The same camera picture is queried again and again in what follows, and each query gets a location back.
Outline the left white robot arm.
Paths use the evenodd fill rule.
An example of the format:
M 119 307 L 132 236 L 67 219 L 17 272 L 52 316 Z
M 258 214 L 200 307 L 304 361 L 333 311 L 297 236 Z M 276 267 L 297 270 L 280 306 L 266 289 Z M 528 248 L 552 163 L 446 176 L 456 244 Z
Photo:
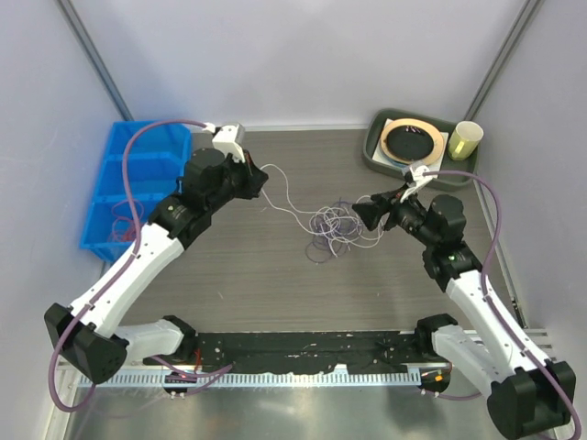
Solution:
M 126 364 L 160 357 L 183 366 L 194 359 L 197 333 L 166 315 L 155 323 L 121 325 L 130 306 L 155 277 L 212 224 L 212 216 L 233 199 L 260 194 L 267 174 L 245 152 L 240 159 L 200 148 L 185 164 L 181 189 L 160 201 L 140 239 L 105 276 L 69 306 L 54 303 L 44 314 L 51 343 L 94 384 Z

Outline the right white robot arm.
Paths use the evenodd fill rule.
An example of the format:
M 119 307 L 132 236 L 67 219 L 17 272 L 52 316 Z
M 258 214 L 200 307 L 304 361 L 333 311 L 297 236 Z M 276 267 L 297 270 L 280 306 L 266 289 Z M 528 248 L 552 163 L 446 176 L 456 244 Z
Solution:
M 419 358 L 452 363 L 485 398 L 494 426 L 506 439 L 578 422 L 572 368 L 552 360 L 501 303 L 463 239 L 466 218 L 460 199 L 439 195 L 424 207 L 401 188 L 374 194 L 352 209 L 367 229 L 399 226 L 424 245 L 428 276 L 465 313 L 481 339 L 475 342 L 447 314 L 430 316 L 416 326 Z

